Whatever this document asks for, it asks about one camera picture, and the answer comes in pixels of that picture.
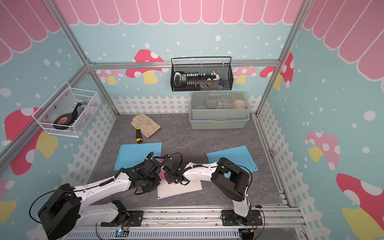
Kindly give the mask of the pink cleaning cloth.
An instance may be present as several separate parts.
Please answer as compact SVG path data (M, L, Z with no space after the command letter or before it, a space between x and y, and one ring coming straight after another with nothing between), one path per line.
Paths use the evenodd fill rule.
M159 174L159 176L160 176L160 178L161 178L161 181L167 181L166 180L166 177L165 177L165 171L164 170L161 170L161 172L160 172L160 174Z

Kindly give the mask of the blue drawing tablet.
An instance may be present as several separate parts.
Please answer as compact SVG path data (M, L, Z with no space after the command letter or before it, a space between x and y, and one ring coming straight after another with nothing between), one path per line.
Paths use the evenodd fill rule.
M257 172L258 168L246 146L211 152L207 154L209 163L215 163L220 158L226 158L233 164L240 166L245 171L250 170L251 173Z
M154 152L154 156L160 156L162 143L121 145L114 170L132 168L142 163L150 152Z

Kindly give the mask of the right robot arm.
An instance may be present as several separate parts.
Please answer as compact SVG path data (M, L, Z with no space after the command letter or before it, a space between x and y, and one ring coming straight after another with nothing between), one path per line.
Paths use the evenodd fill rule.
M253 176L239 166L228 160L220 158L211 164L186 163L175 161L171 155L165 155L153 160L160 160L160 167L165 171L168 184L186 186L192 181L206 181L213 183L226 197L233 201L234 216L231 219L238 225L246 226L251 221L248 216L251 204L248 190Z

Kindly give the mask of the white items in basket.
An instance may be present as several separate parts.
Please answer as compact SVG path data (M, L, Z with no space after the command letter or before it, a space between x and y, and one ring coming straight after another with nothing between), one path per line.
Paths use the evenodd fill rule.
M210 74L175 72L171 83L175 88L189 91L214 90L220 86L220 75L215 71Z

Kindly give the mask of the beige work glove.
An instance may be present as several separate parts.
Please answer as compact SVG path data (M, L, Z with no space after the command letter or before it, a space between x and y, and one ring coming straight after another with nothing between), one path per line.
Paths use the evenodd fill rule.
M131 121L134 128L140 128L142 134L147 138L151 138L162 127L145 114L136 115Z

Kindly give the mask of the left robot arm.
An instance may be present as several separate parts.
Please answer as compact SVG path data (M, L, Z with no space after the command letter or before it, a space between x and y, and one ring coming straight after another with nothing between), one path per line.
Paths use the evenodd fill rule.
M142 194L153 191L161 181L161 170L152 161L153 155L150 152L143 162L132 168L120 168L110 178L76 187L64 184L50 191L50 198L34 221L43 226L49 240L60 239L77 227L91 224L126 227L132 222L132 217L121 201L114 200L104 205L95 203L132 189L141 189Z

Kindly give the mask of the yellow black utility knife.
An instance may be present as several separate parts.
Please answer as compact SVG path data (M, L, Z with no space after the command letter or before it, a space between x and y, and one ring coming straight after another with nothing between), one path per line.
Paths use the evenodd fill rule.
M138 144L142 144L143 143L143 137L142 137L142 132L141 132L141 128L140 127L136 128L136 142Z

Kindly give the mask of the clear wall bin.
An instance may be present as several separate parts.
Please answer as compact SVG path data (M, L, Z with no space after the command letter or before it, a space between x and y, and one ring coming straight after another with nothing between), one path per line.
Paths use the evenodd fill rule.
M101 103L99 93L73 88L69 83L64 83L33 113L32 117L49 135L79 138L86 130ZM55 120L64 114L72 114L74 117L73 123L66 130L55 129L53 127Z

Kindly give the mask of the white drawing tablet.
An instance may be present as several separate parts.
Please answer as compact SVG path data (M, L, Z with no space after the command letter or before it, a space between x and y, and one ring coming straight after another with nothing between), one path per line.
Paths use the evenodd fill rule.
M158 199L168 198L184 193L190 193L194 191L202 190L201 181L192 181L188 185L184 186L181 184L171 183L168 184L165 177L161 178L160 185L157 188Z

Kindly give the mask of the small green circuit board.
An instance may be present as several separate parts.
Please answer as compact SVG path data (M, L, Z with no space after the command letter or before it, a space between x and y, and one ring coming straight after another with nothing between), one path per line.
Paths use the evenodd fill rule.
M130 232L129 230L122 230L122 229L116 230L115 238L127 238L129 235L129 232Z

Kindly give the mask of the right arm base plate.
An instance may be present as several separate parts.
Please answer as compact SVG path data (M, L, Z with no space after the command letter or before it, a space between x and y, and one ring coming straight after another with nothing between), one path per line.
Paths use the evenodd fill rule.
M223 226L263 226L263 217L259 210L250 210L246 217L235 214L234 210L222 210L220 219Z

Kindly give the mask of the blue front drawing tablet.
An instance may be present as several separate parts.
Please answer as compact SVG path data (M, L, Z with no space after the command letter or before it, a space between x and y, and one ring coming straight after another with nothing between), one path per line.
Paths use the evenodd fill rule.
M220 158L226 158L233 164L240 166L245 171L250 170L251 173L257 172L258 168L246 146L211 152L207 154L209 163L215 163Z

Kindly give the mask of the black tape roll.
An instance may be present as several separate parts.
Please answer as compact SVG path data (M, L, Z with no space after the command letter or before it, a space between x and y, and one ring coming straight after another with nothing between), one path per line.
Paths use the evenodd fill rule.
M73 121L74 117L72 114L64 114L55 120L53 127L57 130L66 130L73 123Z

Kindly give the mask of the green plastic storage box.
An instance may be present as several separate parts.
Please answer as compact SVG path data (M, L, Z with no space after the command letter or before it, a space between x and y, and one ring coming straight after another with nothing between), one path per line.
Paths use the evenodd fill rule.
M251 107L244 92L193 92L189 121L193 130L242 129Z

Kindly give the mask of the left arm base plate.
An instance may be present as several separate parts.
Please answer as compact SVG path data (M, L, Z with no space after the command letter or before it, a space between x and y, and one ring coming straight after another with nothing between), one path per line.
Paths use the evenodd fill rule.
M118 215L109 223L102 222L102 227L140 227L143 220L143 211L127 211Z

